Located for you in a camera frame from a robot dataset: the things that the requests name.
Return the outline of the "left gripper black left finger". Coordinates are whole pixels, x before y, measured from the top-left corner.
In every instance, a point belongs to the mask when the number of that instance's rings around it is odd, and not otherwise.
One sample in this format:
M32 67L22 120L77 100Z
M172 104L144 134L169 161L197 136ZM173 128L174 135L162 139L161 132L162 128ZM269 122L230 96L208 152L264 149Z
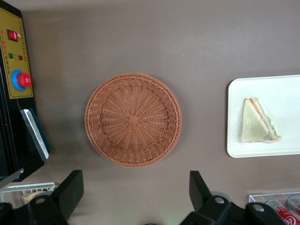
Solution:
M67 225L84 194L83 172L73 170L50 194L40 193L24 206L0 204L2 225Z

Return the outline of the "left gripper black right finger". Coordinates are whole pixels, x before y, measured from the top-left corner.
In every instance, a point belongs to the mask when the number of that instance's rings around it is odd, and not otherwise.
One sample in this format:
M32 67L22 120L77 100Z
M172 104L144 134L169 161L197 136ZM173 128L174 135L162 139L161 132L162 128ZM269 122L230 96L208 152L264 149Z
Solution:
M243 209L227 198L212 195L198 171L190 171L189 196L194 211L182 225L283 225L281 217L268 205L248 203Z

